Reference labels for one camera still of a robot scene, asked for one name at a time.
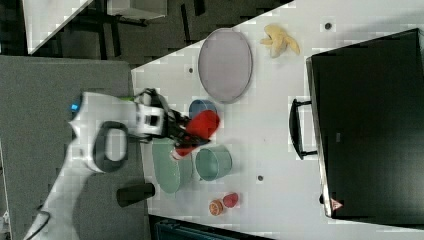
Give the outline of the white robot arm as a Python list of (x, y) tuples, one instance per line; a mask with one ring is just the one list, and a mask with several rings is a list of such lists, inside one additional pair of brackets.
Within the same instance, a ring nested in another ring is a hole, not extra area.
[(192, 128), (193, 120), (169, 107), (153, 88), (145, 88), (131, 100), (94, 92), (81, 94), (75, 116), (69, 122), (75, 137), (46, 200), (39, 207), (24, 240), (79, 240), (73, 213), (82, 190), (92, 175), (111, 173), (128, 159), (128, 142), (167, 138), (174, 142), (174, 156), (181, 150), (210, 141), (213, 133)]

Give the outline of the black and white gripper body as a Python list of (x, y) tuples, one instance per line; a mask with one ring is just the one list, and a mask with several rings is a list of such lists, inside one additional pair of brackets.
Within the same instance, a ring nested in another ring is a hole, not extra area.
[(154, 88), (145, 88), (134, 99), (136, 127), (134, 135), (141, 139), (175, 139), (179, 131), (177, 113)]

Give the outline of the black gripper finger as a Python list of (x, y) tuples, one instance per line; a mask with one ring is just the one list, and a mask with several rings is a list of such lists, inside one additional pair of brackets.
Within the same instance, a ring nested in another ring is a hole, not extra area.
[(168, 137), (175, 142), (177, 147), (198, 147), (210, 142), (209, 139), (204, 139), (200, 136), (195, 136), (188, 133), (184, 128), (172, 127), (168, 129)]
[(182, 115), (180, 112), (176, 110), (171, 110), (170, 117), (172, 121), (178, 126), (186, 127), (191, 119), (185, 115)]

